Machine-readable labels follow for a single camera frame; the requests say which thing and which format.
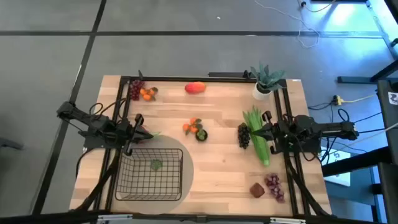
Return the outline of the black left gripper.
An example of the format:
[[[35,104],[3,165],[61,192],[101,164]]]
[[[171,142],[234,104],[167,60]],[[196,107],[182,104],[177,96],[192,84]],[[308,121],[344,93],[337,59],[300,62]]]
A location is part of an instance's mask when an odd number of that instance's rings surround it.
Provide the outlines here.
[[[137,144],[142,140],[152,139],[153,135],[142,126],[144,118],[141,114],[136,115],[133,124],[123,118],[119,124],[120,142],[123,146],[123,153],[125,155],[131,155],[132,149],[130,145],[132,143]]]

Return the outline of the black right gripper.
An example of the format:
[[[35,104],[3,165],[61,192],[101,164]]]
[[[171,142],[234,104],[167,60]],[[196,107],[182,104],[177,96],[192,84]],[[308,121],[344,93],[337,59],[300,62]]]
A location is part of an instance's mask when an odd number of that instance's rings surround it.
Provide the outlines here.
[[[271,154],[278,154],[282,152],[282,139],[280,138],[279,126],[277,123],[272,123],[272,115],[270,111],[265,111],[262,114],[262,119],[265,125],[257,130],[252,130],[252,133],[265,133],[264,135],[253,134],[255,137],[263,138],[267,141],[272,141],[270,147]]]

